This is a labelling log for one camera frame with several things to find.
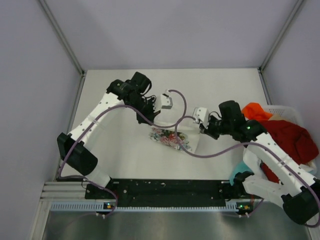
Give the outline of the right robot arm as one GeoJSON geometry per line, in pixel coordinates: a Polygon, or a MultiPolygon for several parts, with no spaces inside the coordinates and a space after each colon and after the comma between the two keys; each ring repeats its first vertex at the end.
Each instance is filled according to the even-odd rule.
{"type": "Polygon", "coordinates": [[[229,135],[255,154],[277,176],[279,183],[262,176],[257,161],[245,160],[251,173],[236,174],[233,192],[239,198],[256,195],[281,207],[296,224],[306,225],[320,214],[320,180],[299,166],[257,121],[247,120],[233,100],[219,106],[220,118],[206,108],[193,112],[202,134],[213,139],[229,135]]]}

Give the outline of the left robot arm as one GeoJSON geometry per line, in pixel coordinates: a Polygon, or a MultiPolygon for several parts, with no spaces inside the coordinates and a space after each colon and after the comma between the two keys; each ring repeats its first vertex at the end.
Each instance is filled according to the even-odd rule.
{"type": "Polygon", "coordinates": [[[116,79],[106,89],[97,106],[91,113],[68,134],[61,133],[57,138],[59,154],[64,165],[79,172],[85,179],[96,186],[96,192],[102,198],[109,198],[114,187],[111,177],[98,165],[98,158],[91,152],[95,142],[119,110],[130,106],[136,109],[136,120],[139,124],[154,121],[155,96],[146,97],[152,83],[140,72],[135,72],[131,79],[116,79]]]}

